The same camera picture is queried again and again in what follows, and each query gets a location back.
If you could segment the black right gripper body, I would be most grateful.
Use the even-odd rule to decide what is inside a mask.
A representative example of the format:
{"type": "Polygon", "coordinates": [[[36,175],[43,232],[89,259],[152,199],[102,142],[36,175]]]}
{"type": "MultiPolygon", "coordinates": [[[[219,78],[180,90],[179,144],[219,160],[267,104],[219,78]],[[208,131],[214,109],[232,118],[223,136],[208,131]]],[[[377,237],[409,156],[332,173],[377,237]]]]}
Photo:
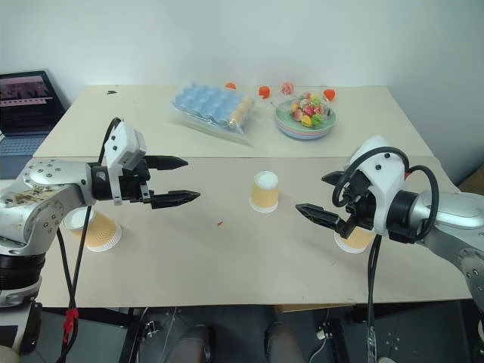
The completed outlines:
{"type": "Polygon", "coordinates": [[[349,237],[356,227],[371,230],[374,226],[375,196],[370,192],[371,183],[360,171],[350,178],[343,188],[343,202],[349,218],[339,228],[341,237],[349,237]]]}

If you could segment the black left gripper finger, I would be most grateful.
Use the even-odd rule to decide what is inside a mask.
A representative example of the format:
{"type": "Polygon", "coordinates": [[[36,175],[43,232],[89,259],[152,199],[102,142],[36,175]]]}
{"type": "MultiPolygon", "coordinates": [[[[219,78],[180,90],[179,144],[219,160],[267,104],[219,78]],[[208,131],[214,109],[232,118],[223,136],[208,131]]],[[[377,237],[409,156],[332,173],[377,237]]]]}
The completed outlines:
{"type": "Polygon", "coordinates": [[[188,165],[188,161],[174,156],[146,156],[147,168],[156,170],[174,170],[188,165]]]}
{"type": "Polygon", "coordinates": [[[199,196],[199,192],[187,190],[169,191],[167,194],[154,194],[150,191],[150,204],[152,209],[170,208],[190,203],[199,196]]]}

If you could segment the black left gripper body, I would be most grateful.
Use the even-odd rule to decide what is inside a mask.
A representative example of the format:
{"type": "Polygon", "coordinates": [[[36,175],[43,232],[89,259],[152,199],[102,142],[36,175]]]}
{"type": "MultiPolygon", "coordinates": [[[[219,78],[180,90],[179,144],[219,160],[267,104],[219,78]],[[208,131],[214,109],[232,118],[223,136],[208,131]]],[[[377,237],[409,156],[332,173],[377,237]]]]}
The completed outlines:
{"type": "Polygon", "coordinates": [[[150,169],[154,168],[154,157],[143,157],[134,169],[122,168],[119,186],[122,200],[130,203],[151,204],[150,169]]]}

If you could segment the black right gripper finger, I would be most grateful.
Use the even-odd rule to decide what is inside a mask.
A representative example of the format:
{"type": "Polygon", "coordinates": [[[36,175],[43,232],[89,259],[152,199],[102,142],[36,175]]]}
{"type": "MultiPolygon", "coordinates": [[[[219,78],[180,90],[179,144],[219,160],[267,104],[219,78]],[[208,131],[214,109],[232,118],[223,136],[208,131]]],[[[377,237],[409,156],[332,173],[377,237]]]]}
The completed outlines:
{"type": "Polygon", "coordinates": [[[346,171],[334,171],[322,176],[321,180],[334,187],[337,185],[344,186],[349,180],[349,174],[346,171]]]}
{"type": "Polygon", "coordinates": [[[298,212],[316,225],[329,228],[333,231],[339,231],[343,225],[343,220],[336,213],[328,212],[320,206],[301,203],[295,205],[295,207],[298,212]]]}

